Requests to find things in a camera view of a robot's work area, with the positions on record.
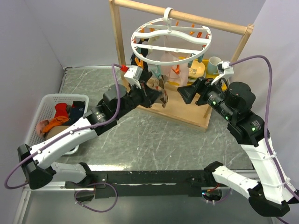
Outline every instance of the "floor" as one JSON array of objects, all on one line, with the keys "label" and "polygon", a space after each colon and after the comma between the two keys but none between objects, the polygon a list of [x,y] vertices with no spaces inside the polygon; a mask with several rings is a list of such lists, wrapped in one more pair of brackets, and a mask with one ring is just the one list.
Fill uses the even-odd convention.
[{"label": "floor", "polygon": [[[91,109],[113,83],[111,69],[67,69],[62,93],[87,95]],[[105,170],[180,170],[203,169],[219,161],[230,169],[252,169],[226,126],[216,112],[202,133],[135,109],[116,127],[81,144],[76,154],[63,156],[58,162],[86,162]]]}]

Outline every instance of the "wooden frame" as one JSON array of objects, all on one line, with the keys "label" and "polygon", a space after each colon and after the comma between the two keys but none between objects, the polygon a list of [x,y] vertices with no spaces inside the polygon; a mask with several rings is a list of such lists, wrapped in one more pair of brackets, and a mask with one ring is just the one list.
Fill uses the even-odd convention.
[{"label": "wooden frame", "polygon": [[[164,15],[165,8],[130,0],[109,0],[109,4],[113,23],[118,62],[119,64],[126,64],[119,7],[130,8],[146,13],[156,14],[159,16]],[[169,17],[179,21],[195,23],[207,26],[209,28],[214,28],[233,34],[241,35],[242,37],[230,60],[231,62],[235,62],[238,59],[254,28],[252,24],[249,24],[247,27],[245,27],[233,23],[208,19],[205,17],[192,15],[188,13],[182,13],[175,10],[170,11]],[[123,75],[121,78],[123,84],[127,86],[128,83],[124,79]],[[186,105],[181,99],[179,93],[176,91],[175,86],[166,85],[166,89],[168,90],[167,93],[169,95],[169,102],[167,103],[166,108],[163,108],[161,105],[153,105],[153,107],[150,109],[143,107],[140,107],[140,109],[145,110],[156,116],[174,120],[176,122],[183,123],[191,127],[195,127],[201,131],[206,131],[211,116],[211,107],[208,105],[196,106],[194,102],[192,102],[191,105]]]}]

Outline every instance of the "cup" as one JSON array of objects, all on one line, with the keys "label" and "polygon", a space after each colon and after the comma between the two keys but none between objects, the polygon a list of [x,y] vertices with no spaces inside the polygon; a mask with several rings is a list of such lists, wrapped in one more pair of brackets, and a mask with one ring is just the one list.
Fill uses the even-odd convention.
[{"label": "cup", "polygon": [[207,64],[206,72],[207,74],[213,75],[218,74],[217,64],[222,60],[218,57],[210,57],[209,63]]}]

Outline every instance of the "clothes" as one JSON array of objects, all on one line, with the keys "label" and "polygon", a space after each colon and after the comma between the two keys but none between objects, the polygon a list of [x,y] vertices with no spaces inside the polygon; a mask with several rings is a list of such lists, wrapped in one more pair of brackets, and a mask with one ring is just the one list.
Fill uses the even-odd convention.
[{"label": "clothes", "polygon": [[46,135],[46,140],[54,137],[55,135],[61,133],[62,131],[64,131],[65,129],[67,129],[70,126],[56,126],[53,127]]},{"label": "clothes", "polygon": [[49,120],[42,120],[36,125],[36,134],[39,137],[44,138],[45,133],[43,133],[43,128],[46,127],[49,123]]},{"label": "clothes", "polygon": [[76,123],[83,115],[85,109],[85,102],[83,101],[74,101],[71,106],[70,111],[70,120],[63,124],[63,126],[69,126]]},{"label": "clothes", "polygon": [[65,116],[58,116],[58,117],[53,118],[50,121],[50,123],[46,127],[43,128],[43,133],[48,132],[49,130],[51,130],[55,126],[59,126],[59,125],[64,124],[68,120],[69,120],[68,117],[65,117]]},{"label": "clothes", "polygon": [[56,106],[55,106],[56,113],[55,113],[54,117],[56,118],[59,116],[65,116],[65,117],[69,118],[69,114],[68,114],[66,108],[67,108],[66,103],[56,104]]}]

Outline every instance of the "laundry basket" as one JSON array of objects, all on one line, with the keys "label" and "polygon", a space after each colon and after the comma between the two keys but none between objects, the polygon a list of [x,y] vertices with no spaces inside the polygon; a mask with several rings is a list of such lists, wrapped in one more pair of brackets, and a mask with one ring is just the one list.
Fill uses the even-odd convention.
[{"label": "laundry basket", "polygon": [[[34,116],[29,133],[26,138],[26,144],[33,146],[44,141],[43,138],[36,134],[36,125],[42,120],[52,119],[56,113],[55,105],[58,103],[73,104],[73,101],[84,101],[85,109],[87,112],[89,98],[86,95],[80,94],[49,94],[42,98],[41,103],[38,106],[37,112]],[[76,146],[73,150],[67,152],[65,155],[74,154],[78,151],[79,146]]]}]

